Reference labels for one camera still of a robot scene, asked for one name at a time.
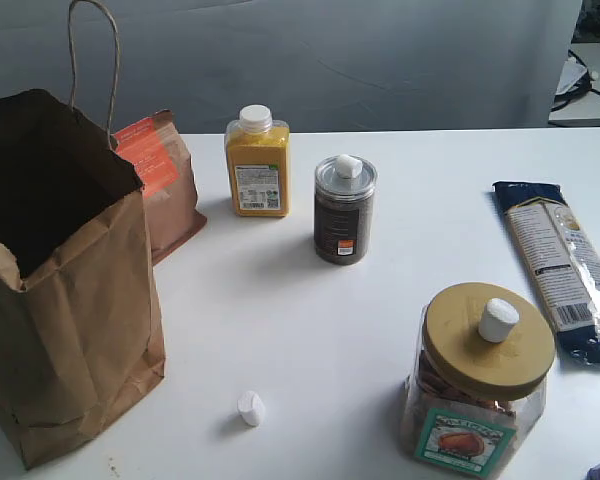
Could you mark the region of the white marshmallow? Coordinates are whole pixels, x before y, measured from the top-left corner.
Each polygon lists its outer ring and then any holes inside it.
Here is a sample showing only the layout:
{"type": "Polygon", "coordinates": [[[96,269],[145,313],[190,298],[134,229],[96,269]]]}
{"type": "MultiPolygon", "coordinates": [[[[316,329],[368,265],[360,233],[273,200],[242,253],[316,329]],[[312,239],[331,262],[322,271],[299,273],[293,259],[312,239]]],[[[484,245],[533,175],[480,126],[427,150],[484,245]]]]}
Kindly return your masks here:
{"type": "Polygon", "coordinates": [[[340,154],[335,159],[334,168],[340,178],[353,180],[361,175],[363,165],[364,162],[357,157],[340,154]]]}
{"type": "Polygon", "coordinates": [[[245,424],[258,427],[266,416],[266,407],[255,391],[244,392],[237,400],[237,412],[245,424]]]}
{"type": "Polygon", "coordinates": [[[519,313],[513,305],[501,298],[491,298],[484,306],[478,332],[488,342],[501,343],[519,320],[519,313]]]}

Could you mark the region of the brown paper bag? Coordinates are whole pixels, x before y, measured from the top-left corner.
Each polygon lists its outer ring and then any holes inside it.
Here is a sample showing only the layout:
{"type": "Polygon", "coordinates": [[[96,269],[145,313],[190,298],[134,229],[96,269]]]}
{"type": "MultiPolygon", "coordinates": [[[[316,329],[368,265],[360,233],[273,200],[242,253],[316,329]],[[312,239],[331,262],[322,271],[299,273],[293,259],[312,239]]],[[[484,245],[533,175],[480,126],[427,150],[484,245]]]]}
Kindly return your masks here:
{"type": "Polygon", "coordinates": [[[0,426],[26,468],[164,376],[142,181],[115,145],[45,90],[0,98],[0,426]]]}

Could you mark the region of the dark seed clear jar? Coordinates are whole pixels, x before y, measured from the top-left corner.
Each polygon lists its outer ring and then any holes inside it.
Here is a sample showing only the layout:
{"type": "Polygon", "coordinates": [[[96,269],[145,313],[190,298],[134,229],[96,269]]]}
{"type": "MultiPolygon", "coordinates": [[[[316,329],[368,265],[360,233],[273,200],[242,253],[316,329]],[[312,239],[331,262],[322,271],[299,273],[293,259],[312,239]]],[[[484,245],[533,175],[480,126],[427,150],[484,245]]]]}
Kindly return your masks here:
{"type": "Polygon", "coordinates": [[[314,247],[324,260],[352,265],[367,253],[370,240],[377,171],[364,162],[361,175],[340,178],[334,163],[338,155],[320,162],[314,176],[314,247]]]}

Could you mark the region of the yellow grain plastic bottle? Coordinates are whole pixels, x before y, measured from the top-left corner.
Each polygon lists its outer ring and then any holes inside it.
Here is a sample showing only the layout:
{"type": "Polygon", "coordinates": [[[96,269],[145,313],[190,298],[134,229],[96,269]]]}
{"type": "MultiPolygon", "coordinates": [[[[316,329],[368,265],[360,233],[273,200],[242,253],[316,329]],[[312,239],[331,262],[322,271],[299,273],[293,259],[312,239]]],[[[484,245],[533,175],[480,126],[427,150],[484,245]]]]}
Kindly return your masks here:
{"type": "Polygon", "coordinates": [[[237,215],[283,218],[290,210],[290,128],[264,105],[243,107],[224,135],[237,215]]]}

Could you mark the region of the brown pouch orange label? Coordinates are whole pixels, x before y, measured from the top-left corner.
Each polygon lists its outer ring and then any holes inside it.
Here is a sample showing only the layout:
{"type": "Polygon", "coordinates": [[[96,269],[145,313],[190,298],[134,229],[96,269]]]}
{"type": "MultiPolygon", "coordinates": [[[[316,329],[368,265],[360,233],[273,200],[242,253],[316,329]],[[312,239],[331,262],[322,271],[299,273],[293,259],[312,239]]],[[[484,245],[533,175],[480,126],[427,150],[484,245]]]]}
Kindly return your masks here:
{"type": "Polygon", "coordinates": [[[207,223],[197,210],[191,153],[169,110],[119,130],[114,139],[117,155],[134,166],[143,182],[152,262],[157,264],[207,223]]]}

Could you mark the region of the snack jar tan lid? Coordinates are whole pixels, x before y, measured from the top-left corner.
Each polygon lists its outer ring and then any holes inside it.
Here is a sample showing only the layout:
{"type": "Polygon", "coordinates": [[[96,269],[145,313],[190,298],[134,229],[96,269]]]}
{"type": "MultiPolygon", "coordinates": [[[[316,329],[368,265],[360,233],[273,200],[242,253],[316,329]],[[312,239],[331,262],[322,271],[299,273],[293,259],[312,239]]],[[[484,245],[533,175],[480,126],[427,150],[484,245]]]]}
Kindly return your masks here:
{"type": "Polygon", "coordinates": [[[480,282],[440,291],[423,308],[414,367],[405,381],[401,439],[417,461],[495,479],[542,416],[556,346],[539,310],[480,282]],[[501,298],[520,320],[504,342],[484,340],[486,302],[501,298]]]}

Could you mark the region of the blue spaghetti packet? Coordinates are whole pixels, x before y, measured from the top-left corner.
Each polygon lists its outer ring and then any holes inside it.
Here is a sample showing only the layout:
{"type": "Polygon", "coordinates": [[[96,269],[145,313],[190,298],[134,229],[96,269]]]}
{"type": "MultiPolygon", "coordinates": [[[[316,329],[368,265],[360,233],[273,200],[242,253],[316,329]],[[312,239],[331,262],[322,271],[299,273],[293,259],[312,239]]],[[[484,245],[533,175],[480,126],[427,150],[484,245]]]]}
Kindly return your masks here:
{"type": "Polygon", "coordinates": [[[600,368],[600,257],[561,188],[498,181],[493,189],[557,343],[600,368]]]}

